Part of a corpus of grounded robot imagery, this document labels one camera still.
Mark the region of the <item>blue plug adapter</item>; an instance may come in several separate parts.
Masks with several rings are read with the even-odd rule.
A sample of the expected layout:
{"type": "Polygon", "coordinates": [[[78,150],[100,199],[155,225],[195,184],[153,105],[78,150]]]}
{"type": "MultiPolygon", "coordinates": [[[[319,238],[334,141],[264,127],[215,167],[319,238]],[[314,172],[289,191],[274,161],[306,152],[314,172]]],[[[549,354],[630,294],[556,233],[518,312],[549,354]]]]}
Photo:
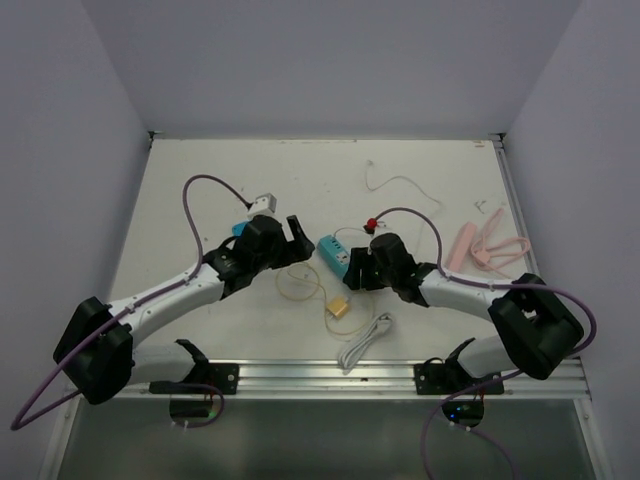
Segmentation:
{"type": "Polygon", "coordinates": [[[231,229],[232,235],[234,237],[239,237],[247,225],[248,225],[248,221],[243,221],[235,224],[231,229]]]}

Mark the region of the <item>teal power strip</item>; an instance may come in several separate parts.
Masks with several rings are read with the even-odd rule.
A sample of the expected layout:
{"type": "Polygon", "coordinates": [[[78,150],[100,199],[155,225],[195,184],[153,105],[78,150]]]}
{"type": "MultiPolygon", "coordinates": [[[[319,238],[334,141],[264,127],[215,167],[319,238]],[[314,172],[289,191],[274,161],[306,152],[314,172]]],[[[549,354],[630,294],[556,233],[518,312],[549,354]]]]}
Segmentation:
{"type": "Polygon", "coordinates": [[[316,249],[327,267],[343,279],[350,265],[351,256],[344,245],[333,235],[326,235],[319,239],[316,249]]]}

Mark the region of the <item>yellow plug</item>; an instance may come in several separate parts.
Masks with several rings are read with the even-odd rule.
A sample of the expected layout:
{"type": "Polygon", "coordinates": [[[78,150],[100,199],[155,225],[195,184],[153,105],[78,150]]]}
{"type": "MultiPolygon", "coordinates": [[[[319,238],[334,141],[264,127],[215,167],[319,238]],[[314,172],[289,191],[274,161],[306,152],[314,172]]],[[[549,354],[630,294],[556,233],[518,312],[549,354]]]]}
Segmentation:
{"type": "Polygon", "coordinates": [[[349,310],[349,300],[344,296],[334,297],[325,306],[325,311],[328,316],[335,320],[342,319],[349,312],[349,310]]]}

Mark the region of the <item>pink power strip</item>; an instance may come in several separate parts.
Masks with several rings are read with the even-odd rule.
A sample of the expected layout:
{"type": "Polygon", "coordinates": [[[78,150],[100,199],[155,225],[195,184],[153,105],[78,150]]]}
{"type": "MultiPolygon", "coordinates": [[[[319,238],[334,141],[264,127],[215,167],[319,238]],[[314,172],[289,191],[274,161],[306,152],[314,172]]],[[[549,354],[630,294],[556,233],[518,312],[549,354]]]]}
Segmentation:
{"type": "Polygon", "coordinates": [[[465,223],[458,231],[449,251],[447,268],[452,272],[460,272],[467,253],[476,235],[477,226],[473,222],[465,223]]]}

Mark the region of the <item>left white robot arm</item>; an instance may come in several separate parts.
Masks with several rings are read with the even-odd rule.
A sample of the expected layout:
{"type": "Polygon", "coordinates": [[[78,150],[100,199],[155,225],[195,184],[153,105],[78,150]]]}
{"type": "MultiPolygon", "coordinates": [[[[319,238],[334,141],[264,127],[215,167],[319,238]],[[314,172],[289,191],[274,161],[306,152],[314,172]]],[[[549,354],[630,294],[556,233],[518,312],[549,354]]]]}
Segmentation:
{"type": "Polygon", "coordinates": [[[239,236],[226,239],[190,271],[153,290],[110,304],[97,297],[84,300],[54,350],[54,361],[92,405],[139,383],[189,393],[211,385],[209,361],[192,342],[179,339],[150,349],[142,344],[189,312],[248,287],[262,271],[310,259],[315,247],[297,217],[288,217],[287,225],[290,238],[277,220],[258,215],[239,236]]]}

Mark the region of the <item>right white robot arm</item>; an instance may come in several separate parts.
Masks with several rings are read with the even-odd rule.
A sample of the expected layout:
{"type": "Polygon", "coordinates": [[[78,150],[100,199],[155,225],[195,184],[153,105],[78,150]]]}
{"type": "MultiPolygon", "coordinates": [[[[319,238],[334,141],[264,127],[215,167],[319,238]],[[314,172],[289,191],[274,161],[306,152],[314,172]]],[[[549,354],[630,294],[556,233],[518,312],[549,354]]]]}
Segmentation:
{"type": "Polygon", "coordinates": [[[353,248],[343,283],[351,290],[393,290],[404,302],[446,308],[493,324],[497,334],[468,339],[444,361],[451,389],[468,392],[481,378],[519,370],[545,380],[584,336],[581,323],[544,282],[526,273],[515,281],[458,278],[417,262],[394,233],[353,248]]]}

